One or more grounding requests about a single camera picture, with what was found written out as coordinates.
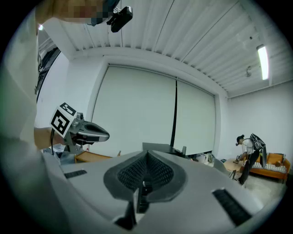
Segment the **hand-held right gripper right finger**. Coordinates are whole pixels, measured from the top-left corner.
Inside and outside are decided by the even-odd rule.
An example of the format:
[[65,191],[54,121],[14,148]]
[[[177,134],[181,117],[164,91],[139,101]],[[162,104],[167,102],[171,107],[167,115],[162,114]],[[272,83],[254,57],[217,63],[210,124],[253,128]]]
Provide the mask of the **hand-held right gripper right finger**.
[[261,226],[261,202],[219,170],[159,153],[186,174],[171,201],[152,203],[143,217],[143,234],[253,234]]

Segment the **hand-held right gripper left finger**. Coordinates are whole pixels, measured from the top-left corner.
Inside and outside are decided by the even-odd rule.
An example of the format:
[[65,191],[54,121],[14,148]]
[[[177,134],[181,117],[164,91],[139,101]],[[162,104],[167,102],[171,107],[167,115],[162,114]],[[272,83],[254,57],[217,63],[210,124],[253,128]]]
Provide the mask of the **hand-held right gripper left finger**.
[[69,191],[66,211],[73,230],[147,230],[148,215],[136,220],[135,192],[147,168],[146,151],[62,167]]

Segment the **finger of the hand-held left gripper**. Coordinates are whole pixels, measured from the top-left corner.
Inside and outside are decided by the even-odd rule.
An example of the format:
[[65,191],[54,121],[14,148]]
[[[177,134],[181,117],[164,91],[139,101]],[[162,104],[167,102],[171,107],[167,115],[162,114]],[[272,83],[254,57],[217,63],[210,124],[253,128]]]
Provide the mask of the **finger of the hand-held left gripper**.
[[105,142],[108,139],[109,134],[104,132],[79,131],[76,134],[76,142],[79,143]]
[[96,134],[98,134],[98,133],[107,134],[108,133],[104,128],[100,127],[99,125],[97,125],[93,122],[89,122],[89,121],[84,121],[83,127],[85,130],[90,131],[90,132],[95,132]]

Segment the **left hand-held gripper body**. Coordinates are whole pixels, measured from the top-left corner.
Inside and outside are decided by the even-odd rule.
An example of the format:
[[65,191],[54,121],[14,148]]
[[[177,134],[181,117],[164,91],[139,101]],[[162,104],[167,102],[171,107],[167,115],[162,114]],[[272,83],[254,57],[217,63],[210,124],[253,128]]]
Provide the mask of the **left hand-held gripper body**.
[[77,112],[66,102],[57,106],[50,125],[54,132],[59,134],[65,143],[66,150],[69,153],[80,153],[82,151],[81,143],[74,139],[84,122],[83,113]]

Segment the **person's left forearm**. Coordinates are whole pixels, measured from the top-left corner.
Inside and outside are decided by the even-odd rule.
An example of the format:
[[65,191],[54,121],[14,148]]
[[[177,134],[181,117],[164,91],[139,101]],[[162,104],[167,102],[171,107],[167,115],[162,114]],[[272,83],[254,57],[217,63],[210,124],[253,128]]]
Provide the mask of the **person's left forearm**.
[[41,149],[49,148],[51,144],[52,128],[34,128],[34,142]]

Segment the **grey shell chair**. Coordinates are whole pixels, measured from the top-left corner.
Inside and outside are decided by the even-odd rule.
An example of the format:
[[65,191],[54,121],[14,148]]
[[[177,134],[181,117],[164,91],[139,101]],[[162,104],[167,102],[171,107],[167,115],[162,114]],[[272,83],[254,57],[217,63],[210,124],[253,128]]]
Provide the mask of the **grey shell chair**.
[[217,158],[214,159],[213,167],[225,175],[230,175],[230,171],[225,168],[224,163]]

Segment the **round wooden table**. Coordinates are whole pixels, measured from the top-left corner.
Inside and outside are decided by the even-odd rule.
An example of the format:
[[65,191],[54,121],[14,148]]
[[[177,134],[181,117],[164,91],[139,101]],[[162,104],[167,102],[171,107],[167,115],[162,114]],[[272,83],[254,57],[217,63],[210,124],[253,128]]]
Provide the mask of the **round wooden table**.
[[235,159],[228,159],[223,164],[228,171],[231,171],[231,172],[236,171],[236,174],[238,174],[239,172],[241,172],[242,170],[241,168],[244,163],[243,161],[239,161],[238,163],[235,163],[234,161]]

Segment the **white roller blind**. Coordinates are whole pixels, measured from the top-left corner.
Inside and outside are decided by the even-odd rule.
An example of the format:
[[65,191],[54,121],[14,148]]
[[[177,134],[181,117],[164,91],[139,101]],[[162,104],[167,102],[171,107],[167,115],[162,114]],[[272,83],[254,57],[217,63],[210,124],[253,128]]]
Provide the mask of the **white roller blind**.
[[214,96],[178,81],[174,147],[185,146],[187,155],[212,151],[215,116]]
[[110,66],[101,84],[92,122],[110,135],[90,145],[92,153],[110,157],[142,150],[143,143],[171,142],[175,79]]

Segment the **person's beige shirt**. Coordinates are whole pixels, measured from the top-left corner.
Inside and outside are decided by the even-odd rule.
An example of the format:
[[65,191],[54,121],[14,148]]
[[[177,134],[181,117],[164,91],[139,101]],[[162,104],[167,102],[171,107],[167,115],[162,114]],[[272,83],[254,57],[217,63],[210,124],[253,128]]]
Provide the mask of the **person's beige shirt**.
[[44,156],[34,142],[37,112],[38,26],[34,8],[9,41],[0,62],[0,205],[13,234],[68,234]]

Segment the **orange sofa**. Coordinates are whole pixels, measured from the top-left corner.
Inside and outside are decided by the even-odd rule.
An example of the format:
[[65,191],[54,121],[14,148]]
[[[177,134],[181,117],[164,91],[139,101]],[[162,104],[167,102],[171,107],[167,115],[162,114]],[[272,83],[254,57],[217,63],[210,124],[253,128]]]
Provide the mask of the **orange sofa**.
[[286,159],[285,154],[268,153],[266,158],[266,166],[261,166],[262,154],[260,153],[259,158],[254,163],[250,173],[263,175],[270,178],[276,178],[284,182],[289,173],[290,162]]

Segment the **long ceiling lamp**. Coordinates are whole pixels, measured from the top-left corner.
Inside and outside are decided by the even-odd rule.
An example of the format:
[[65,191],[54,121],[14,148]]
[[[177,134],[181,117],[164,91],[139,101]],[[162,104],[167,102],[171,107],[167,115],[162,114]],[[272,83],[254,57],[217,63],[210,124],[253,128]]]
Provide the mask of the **long ceiling lamp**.
[[269,78],[269,57],[266,46],[261,44],[256,48],[256,50],[259,55],[262,80],[267,80]]

